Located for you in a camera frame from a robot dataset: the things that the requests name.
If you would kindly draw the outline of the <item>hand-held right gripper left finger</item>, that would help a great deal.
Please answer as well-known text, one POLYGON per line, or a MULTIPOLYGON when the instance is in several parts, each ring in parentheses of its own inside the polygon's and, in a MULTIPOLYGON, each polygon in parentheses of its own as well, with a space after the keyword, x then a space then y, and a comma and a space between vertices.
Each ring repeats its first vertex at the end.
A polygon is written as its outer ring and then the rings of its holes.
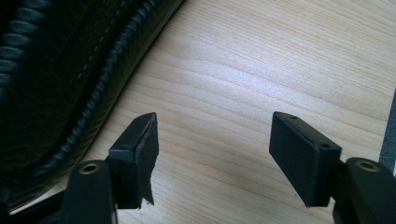
POLYGON ((134 119, 109 150, 114 201, 119 209, 140 208, 144 200, 154 204, 151 175, 159 155, 155 112, 134 119))

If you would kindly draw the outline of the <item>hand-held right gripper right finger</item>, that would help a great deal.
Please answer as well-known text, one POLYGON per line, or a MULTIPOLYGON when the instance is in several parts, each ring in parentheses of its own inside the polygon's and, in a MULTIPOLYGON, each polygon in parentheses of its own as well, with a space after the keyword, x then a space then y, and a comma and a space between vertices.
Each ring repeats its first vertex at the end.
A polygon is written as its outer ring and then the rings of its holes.
POLYGON ((308 207, 327 206, 342 148, 302 119, 275 112, 269 153, 308 207))

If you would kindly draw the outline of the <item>dark grey flat object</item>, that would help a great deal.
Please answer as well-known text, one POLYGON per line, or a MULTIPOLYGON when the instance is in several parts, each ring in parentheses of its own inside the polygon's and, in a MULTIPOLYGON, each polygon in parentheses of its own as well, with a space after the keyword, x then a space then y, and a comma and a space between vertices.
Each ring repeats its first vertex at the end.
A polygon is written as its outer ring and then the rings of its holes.
POLYGON ((379 162, 396 177, 396 91, 389 110, 389 119, 380 151, 379 162))

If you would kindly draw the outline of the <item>black leather bag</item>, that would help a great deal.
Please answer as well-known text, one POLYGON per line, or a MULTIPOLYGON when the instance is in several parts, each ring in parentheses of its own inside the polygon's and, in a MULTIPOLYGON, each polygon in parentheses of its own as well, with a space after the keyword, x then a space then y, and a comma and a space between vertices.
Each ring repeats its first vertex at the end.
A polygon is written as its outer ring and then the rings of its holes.
POLYGON ((13 211, 78 163, 183 0, 0 0, 0 191, 13 211))

